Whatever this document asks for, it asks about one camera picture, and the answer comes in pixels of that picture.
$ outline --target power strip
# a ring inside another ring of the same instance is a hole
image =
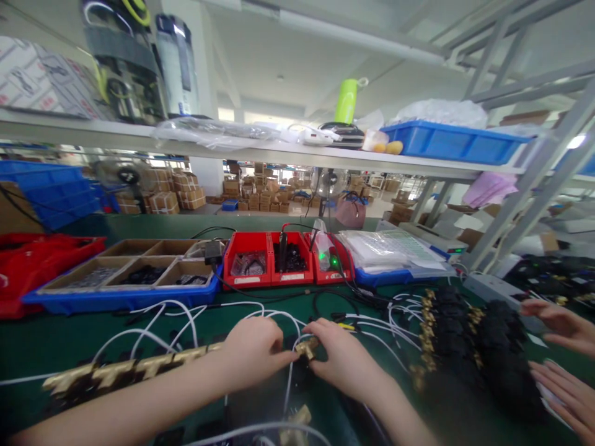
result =
[[[520,301],[516,300],[513,296],[516,294],[524,294],[524,292],[495,276],[471,273],[467,280],[463,282],[463,286],[469,291],[477,294],[486,302],[491,300],[503,300],[515,311],[518,311],[521,308]],[[550,331],[545,324],[535,316],[527,317],[521,315],[521,321],[527,330],[537,333],[538,335]]]

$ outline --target hand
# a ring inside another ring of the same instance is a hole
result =
[[[281,351],[283,332],[271,318],[243,319],[228,334],[220,350],[209,353],[218,363],[217,379],[226,392],[242,390],[264,381],[299,355]]]
[[[548,342],[561,345],[595,359],[595,325],[572,311],[539,299],[524,300],[521,314],[537,316],[556,334],[546,334]]]
[[[396,385],[364,346],[336,323],[321,318],[303,331],[317,336],[328,354],[327,362],[310,361],[310,368],[344,394],[371,405],[378,389],[383,388],[382,382]]]
[[[595,390],[553,362],[530,362],[531,374],[564,405],[548,399],[550,407],[572,427],[585,446],[595,445]]]

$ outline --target green workbench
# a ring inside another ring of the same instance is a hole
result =
[[[239,217],[239,216],[122,216],[91,215],[63,229],[71,235],[106,236],[107,245],[124,238],[190,238],[201,229],[220,225],[229,226],[241,231],[280,230],[285,222],[301,222],[311,225],[314,218],[300,219],[287,216]],[[364,229],[374,230],[377,219],[366,219]],[[333,222],[332,230],[343,229]],[[220,230],[208,233],[208,237],[228,237],[229,231]],[[304,290],[306,287],[268,289],[258,291],[260,294],[282,297],[286,292]],[[337,289],[345,293],[345,286]],[[399,290],[408,290],[406,286],[383,287],[384,295],[394,295]],[[480,305],[482,301],[475,295],[467,294],[471,304]],[[246,300],[235,293],[219,294],[216,302],[237,302]],[[302,295],[282,302],[267,304],[267,308],[289,312],[299,320],[307,322],[314,315],[312,294]],[[208,310],[196,319],[198,337],[208,344],[221,335],[228,333],[243,316],[256,311],[256,306],[233,306]],[[323,316],[330,317],[332,312],[352,312],[351,305],[340,297],[323,294],[319,298],[319,309]],[[364,315],[380,317],[376,311],[360,306]],[[97,350],[113,335],[128,328],[144,327],[148,321],[143,320],[132,326],[124,326],[126,317],[115,317],[110,313],[82,314],[71,317],[40,314],[20,321],[3,321],[0,323],[0,380],[18,377],[59,372],[74,367],[77,362],[90,359]],[[275,317],[286,336],[295,334],[293,323],[284,317]],[[163,339],[169,339],[173,329],[179,329],[186,323],[184,317],[162,317],[151,328]],[[391,343],[390,334],[369,327],[372,333]],[[427,418],[432,418],[435,407],[424,402],[413,390],[408,375],[398,363],[375,339],[359,336],[363,344],[370,350],[377,361],[401,384],[404,392],[411,398],[416,408]],[[116,361],[123,351],[129,351],[135,336],[123,336],[114,341],[107,350],[107,360]],[[184,340],[190,339],[190,330],[185,333]],[[419,362],[419,354],[402,343],[403,350],[412,363]],[[155,344],[146,338],[141,343],[143,356],[152,356]],[[593,364],[584,357],[577,356],[556,346],[544,348],[532,342],[526,344],[528,358],[542,361],[552,358],[568,371],[584,380],[593,380]],[[44,417],[44,408],[49,402],[48,393],[41,391],[42,381],[22,383],[0,387],[0,427],[3,434],[10,434],[40,421]],[[292,393],[290,408],[299,408],[307,403],[312,412],[311,425],[325,434],[334,445],[369,444],[365,435],[354,426],[343,406],[340,404],[338,392],[320,380],[314,380],[308,391]],[[544,426],[525,426],[514,422],[494,407],[485,408],[490,413],[490,427],[485,433],[486,441],[494,440],[498,444],[520,445],[574,445],[578,444],[576,436],[561,423],[550,417]],[[199,424],[213,421],[221,417],[222,401],[202,409],[182,423],[185,427],[185,441],[196,439],[195,430]],[[465,425],[453,426],[454,431],[464,430]]]

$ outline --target red plastic bin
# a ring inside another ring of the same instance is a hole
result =
[[[258,276],[232,276],[231,268],[238,253],[265,251],[267,271]],[[268,232],[234,232],[223,259],[223,279],[235,288],[256,288],[271,286],[271,274],[275,266],[273,244]]]
[[[271,232],[273,243],[279,243],[281,232]],[[273,271],[271,273],[272,286],[288,286],[314,283],[314,264],[312,263],[312,253],[309,251],[310,245],[306,243],[304,234],[301,232],[287,232],[287,242],[295,243],[299,246],[299,252],[306,261],[307,269],[300,273],[276,273],[275,272],[275,254],[273,252]]]
[[[20,298],[105,249],[105,237],[64,234],[0,236],[0,319],[42,311]]]
[[[351,254],[345,246],[340,243],[334,234],[329,234],[332,238],[332,242],[335,244],[337,248],[337,254],[339,255],[339,260],[341,261],[341,266],[343,267],[343,274],[345,275],[345,279],[348,282],[353,280],[353,275],[350,271],[350,265],[353,265],[353,259]],[[310,233],[307,232],[304,234],[304,238],[306,239],[306,243],[308,246],[310,245],[311,236]],[[328,285],[328,284],[335,284],[335,283],[343,283],[343,278],[338,271],[321,271],[320,270],[320,260],[319,260],[319,253],[316,249],[316,245],[314,245],[312,249],[312,259],[314,260],[314,279],[317,285]]]

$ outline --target clear plastic bag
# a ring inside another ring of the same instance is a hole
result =
[[[183,116],[160,123],[151,136],[156,140],[157,149],[174,140],[195,142],[214,151],[231,152],[260,147],[265,141],[279,141],[281,132],[252,124]]]
[[[469,100],[428,99],[401,109],[390,125],[416,120],[485,129],[488,115],[480,105]]]

